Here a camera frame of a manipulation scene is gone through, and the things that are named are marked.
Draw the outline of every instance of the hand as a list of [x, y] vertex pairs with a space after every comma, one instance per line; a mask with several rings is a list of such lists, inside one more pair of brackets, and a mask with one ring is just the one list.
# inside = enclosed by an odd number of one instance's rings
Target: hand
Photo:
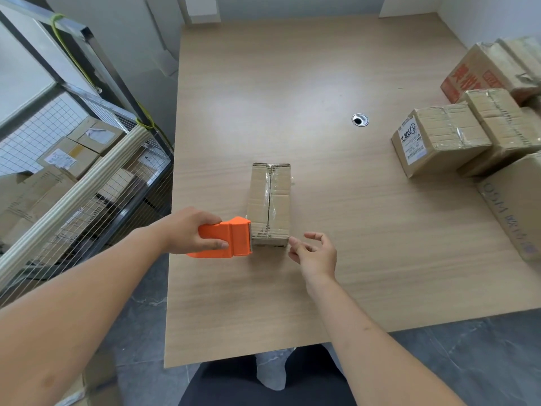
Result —
[[289, 237], [289, 257], [301, 265], [302, 276], [310, 295], [314, 289], [328, 281], [336, 281], [336, 248], [327, 235], [320, 232], [305, 232], [305, 237], [321, 241], [321, 247], [309, 245], [297, 238]]
[[190, 253], [227, 249], [229, 244], [220, 239], [203, 239], [199, 236], [200, 225], [215, 225], [221, 218], [194, 207], [184, 208], [147, 226], [153, 236], [163, 245], [164, 253]]

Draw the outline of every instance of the black pants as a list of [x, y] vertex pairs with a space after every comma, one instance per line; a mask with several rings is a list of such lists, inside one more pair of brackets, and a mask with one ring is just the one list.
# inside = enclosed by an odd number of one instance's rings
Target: black pants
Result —
[[286, 361], [286, 387], [268, 389], [257, 378], [255, 355], [203, 363], [179, 406], [354, 406], [346, 378], [321, 345], [297, 348]]

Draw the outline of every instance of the person's right hand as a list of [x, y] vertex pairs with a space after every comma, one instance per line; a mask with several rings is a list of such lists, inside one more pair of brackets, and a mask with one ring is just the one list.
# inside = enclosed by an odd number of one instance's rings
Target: person's right hand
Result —
[[321, 241], [321, 246], [309, 245], [301, 240], [289, 237], [289, 257], [301, 265], [302, 276], [310, 295], [314, 289], [328, 281], [336, 281], [336, 248], [327, 235], [320, 232], [305, 232], [305, 238]]

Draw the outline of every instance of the barcode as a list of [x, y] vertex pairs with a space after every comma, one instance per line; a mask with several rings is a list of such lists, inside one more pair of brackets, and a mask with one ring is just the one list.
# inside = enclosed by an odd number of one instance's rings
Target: barcode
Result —
[[423, 150], [423, 148], [416, 148], [413, 150], [413, 152], [411, 152], [408, 156], [407, 156], [407, 159], [410, 159], [411, 157], [413, 156], [416, 156], [419, 152], [421, 152]]

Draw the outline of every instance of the wooden table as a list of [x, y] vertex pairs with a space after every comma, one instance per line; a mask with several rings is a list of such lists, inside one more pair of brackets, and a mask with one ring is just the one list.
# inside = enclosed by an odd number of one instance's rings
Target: wooden table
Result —
[[[390, 137], [464, 47], [432, 15], [254, 21], [182, 34], [173, 211], [246, 215], [253, 162], [291, 164], [292, 234], [326, 232], [337, 278], [389, 331], [541, 306], [469, 180], [408, 180]], [[365, 128], [351, 116], [369, 116]], [[166, 367], [327, 341], [280, 248], [171, 256]]]

